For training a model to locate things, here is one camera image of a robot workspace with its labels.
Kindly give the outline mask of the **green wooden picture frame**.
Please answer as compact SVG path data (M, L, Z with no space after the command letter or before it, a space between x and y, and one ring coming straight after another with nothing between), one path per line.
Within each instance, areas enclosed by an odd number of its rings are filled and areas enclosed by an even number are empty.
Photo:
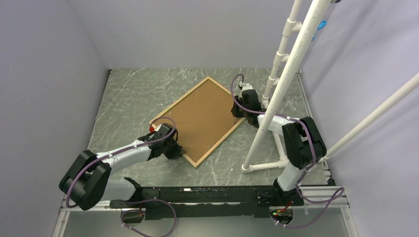
M232 106L231 92L206 77L157 116L176 126L183 157L197 167L244 121Z

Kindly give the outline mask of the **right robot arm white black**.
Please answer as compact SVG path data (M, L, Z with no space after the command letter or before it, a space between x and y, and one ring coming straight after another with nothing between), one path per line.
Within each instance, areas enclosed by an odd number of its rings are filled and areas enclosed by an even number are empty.
M265 110L258 94L251 86L240 86L239 95L234 96L231 112L236 118L246 118L256 128L261 124ZM272 198L278 205L284 205L292 197L291 190L301 182L302 174L327 153L320 132L311 117L291 118L274 116L268 130L283 137L288 163L274 185Z

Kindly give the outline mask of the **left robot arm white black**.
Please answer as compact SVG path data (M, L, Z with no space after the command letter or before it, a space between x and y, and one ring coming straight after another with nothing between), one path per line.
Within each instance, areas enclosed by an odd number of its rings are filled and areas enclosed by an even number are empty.
M89 210L105 200L122 200L129 207L143 200L143 188L131 178L110 181L114 173L160 156L174 159L184 154L176 127L162 123L132 143L111 151L82 151L59 183L67 208Z

